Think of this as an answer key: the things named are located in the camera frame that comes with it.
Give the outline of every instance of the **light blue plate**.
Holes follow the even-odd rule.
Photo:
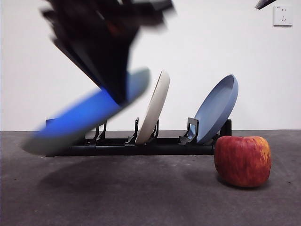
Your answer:
[[[32,154],[51,155],[72,145],[79,137],[121,111],[139,97],[149,84],[149,69],[141,69],[128,75],[127,99],[118,105],[104,89],[56,117],[41,131],[36,132],[23,145]]]
[[[238,82],[234,75],[223,78],[209,93],[195,116],[199,120],[198,144],[210,141],[222,128],[234,108],[237,96]]]

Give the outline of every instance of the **concrete floor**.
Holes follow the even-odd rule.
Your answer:
[[[235,131],[266,138],[268,182],[223,183],[213,156],[40,157],[29,132],[1,132],[3,226],[298,226],[301,130]]]

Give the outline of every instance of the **red apple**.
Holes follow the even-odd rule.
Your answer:
[[[269,144],[262,137],[221,137],[215,145],[214,164],[226,182],[258,187],[269,178],[272,165]]]

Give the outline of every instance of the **dish rack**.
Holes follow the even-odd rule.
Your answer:
[[[47,156],[97,156],[97,155],[214,155],[216,140],[222,136],[232,136],[232,121],[228,119],[211,141],[198,144],[199,121],[188,118],[187,130],[179,137],[158,137],[159,120],[147,143],[136,145],[139,118],[135,120],[135,131],[128,138],[106,138],[107,122],[103,124],[103,131],[96,127],[93,138],[82,137],[74,145],[58,153]]]

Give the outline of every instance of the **electrical socket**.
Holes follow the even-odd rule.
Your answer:
[[[274,26],[292,26],[293,8],[291,6],[274,6]]]

